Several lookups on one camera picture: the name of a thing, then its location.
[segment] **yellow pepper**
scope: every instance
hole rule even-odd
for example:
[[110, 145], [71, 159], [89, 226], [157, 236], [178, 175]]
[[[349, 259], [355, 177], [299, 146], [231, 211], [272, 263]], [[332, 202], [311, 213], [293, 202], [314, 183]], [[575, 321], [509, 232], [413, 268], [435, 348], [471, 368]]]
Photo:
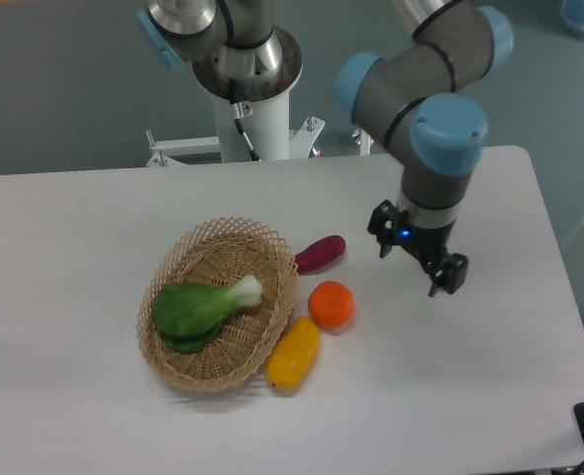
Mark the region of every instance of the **yellow pepper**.
[[265, 363], [265, 377], [278, 389], [293, 389], [305, 378], [319, 351], [321, 332], [310, 317], [299, 317]]

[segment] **robotic arm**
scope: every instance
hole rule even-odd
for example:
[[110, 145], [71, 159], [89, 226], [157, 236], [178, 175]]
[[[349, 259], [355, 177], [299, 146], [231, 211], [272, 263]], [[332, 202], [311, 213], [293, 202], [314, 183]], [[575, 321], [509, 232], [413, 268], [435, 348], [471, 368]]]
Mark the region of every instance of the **robotic arm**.
[[507, 59], [512, 28], [494, 8], [461, 0], [393, 5], [415, 45], [389, 60], [357, 54], [339, 72], [335, 96], [404, 165], [397, 205], [384, 201], [368, 224], [380, 257], [402, 246], [430, 276], [431, 297], [453, 294], [468, 259], [448, 253], [446, 242], [488, 129], [477, 103], [454, 92]]
[[[355, 55], [337, 76], [335, 97], [404, 165], [396, 205], [381, 203], [368, 224], [380, 256], [400, 245], [430, 276], [430, 296], [453, 294], [468, 258], [448, 253], [446, 243], [487, 134], [481, 108], [455, 92], [507, 59], [512, 28], [494, 8], [472, 9], [462, 0], [393, 0], [393, 6], [414, 46], [388, 60]], [[288, 110], [272, 104], [287, 101], [302, 61], [296, 42], [273, 24], [272, 0], [151, 0], [137, 17], [158, 57], [169, 67], [193, 61], [200, 84], [228, 110], [229, 102], [263, 104], [261, 122], [250, 128], [246, 121], [246, 130], [267, 159], [288, 155]], [[249, 159], [239, 115], [224, 113], [215, 100], [223, 159], [242, 148], [239, 159]], [[222, 127], [233, 119], [239, 134]]]

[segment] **blue joint cap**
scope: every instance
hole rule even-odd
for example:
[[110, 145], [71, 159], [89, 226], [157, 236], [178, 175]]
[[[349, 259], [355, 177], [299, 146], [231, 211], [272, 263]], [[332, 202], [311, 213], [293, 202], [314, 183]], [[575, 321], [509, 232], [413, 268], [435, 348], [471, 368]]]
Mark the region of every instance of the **blue joint cap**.
[[173, 50], [169, 43], [166, 42], [162, 34], [157, 30], [151, 18], [145, 10], [140, 9], [136, 12], [136, 20], [143, 31], [146, 42], [151, 46], [153, 52], [169, 69], [178, 69], [186, 65], [180, 56]]
[[411, 146], [432, 170], [457, 176], [477, 165], [487, 133], [488, 122], [479, 104], [457, 94], [437, 94], [417, 109]]
[[371, 66], [381, 57], [373, 52], [359, 52], [342, 66], [334, 83], [334, 98], [353, 122], [353, 108], [360, 86]]
[[494, 48], [492, 51], [490, 71], [493, 71], [506, 62], [512, 53], [512, 49], [514, 48], [514, 32], [512, 31], [512, 25], [510, 25], [508, 18], [496, 8], [485, 6], [477, 8], [477, 11], [486, 17], [490, 24], [490, 30], [492, 30]]

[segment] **wicker basket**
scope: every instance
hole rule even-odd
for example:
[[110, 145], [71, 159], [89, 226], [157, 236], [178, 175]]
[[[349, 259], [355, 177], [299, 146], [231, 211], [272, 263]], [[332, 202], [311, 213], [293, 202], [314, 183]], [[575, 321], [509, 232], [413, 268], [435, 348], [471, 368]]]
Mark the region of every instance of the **wicker basket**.
[[[265, 361], [294, 304], [297, 266], [285, 239], [251, 220], [203, 224], [183, 237], [155, 272], [138, 316], [139, 348], [166, 382], [188, 391], [222, 391], [240, 385]], [[199, 353], [170, 350], [151, 318], [151, 302], [167, 282], [229, 285], [253, 275], [262, 303], [237, 311]]]

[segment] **metal bracket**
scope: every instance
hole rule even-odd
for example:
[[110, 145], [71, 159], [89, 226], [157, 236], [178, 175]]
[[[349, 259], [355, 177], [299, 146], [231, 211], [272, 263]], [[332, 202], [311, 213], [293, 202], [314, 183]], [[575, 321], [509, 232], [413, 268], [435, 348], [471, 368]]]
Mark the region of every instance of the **metal bracket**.
[[374, 146], [375, 140], [371, 137], [370, 134], [368, 134], [360, 127], [356, 127], [351, 133], [351, 139], [353, 140], [353, 144], [358, 148], [359, 154], [371, 154], [371, 148]]
[[[310, 116], [297, 131], [290, 131], [290, 159], [309, 158], [320, 154], [316, 148], [316, 139], [324, 127], [325, 121]], [[220, 141], [217, 137], [156, 142], [151, 131], [147, 130], [146, 139], [151, 153], [151, 159], [147, 161], [146, 166], [185, 165], [188, 163], [171, 157], [220, 151]]]

